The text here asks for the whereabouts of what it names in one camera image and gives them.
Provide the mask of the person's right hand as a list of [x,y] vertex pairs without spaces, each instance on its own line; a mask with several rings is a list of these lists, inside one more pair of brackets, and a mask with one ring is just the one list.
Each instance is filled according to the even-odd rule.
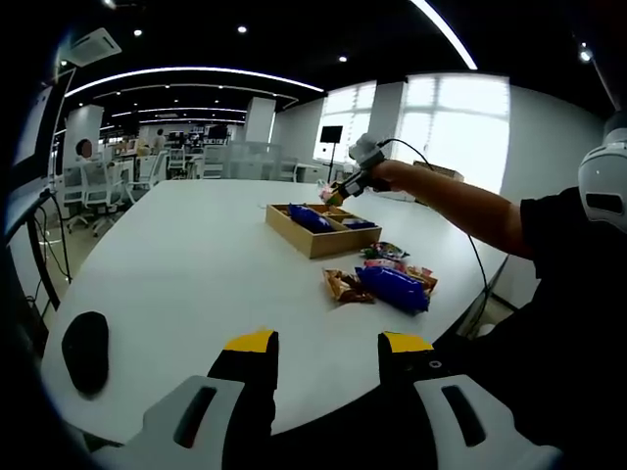
[[385,160],[370,170],[371,188],[375,192],[400,192],[407,188],[407,179],[411,176],[412,166]]

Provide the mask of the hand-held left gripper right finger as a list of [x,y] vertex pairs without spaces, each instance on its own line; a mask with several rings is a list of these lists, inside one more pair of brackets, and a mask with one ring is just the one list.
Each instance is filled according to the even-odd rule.
[[436,469],[558,469],[562,452],[520,434],[512,412],[466,375],[455,375],[415,335],[378,335],[380,385],[417,404],[416,424]]

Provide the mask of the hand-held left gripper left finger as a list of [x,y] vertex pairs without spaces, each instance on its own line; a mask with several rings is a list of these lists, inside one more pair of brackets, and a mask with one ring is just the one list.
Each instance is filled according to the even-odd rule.
[[103,469],[254,469],[269,453],[279,335],[227,342],[205,376],[191,376],[152,405],[123,446],[93,453]]

